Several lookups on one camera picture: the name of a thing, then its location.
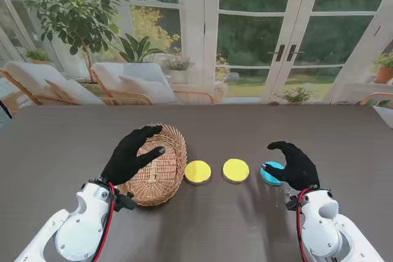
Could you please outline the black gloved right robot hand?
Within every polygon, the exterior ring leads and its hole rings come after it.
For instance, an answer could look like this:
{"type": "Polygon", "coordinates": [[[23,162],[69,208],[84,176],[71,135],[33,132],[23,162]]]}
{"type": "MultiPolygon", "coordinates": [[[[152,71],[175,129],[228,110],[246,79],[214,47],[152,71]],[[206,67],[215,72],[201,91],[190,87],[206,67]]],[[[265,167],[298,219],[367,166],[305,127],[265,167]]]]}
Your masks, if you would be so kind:
{"type": "Polygon", "coordinates": [[[272,165],[266,164],[263,170],[269,175],[279,181],[287,182],[290,187],[297,191],[310,187],[320,187],[316,165],[296,145],[285,141],[277,141],[270,143],[267,149],[278,149],[282,151],[286,158],[284,169],[274,168],[272,165]]]}

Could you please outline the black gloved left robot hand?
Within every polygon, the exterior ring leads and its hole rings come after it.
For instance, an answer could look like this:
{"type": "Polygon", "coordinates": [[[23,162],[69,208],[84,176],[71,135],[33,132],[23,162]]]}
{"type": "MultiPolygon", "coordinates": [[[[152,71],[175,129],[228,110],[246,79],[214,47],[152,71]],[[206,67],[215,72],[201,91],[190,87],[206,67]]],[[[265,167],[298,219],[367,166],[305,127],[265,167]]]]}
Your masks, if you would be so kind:
{"type": "Polygon", "coordinates": [[[101,173],[101,179],[110,182],[113,186],[121,185],[132,179],[140,169],[164,154],[165,148],[159,146],[138,156],[138,150],[162,129],[162,125],[144,126],[126,135],[114,149],[101,173]]]}

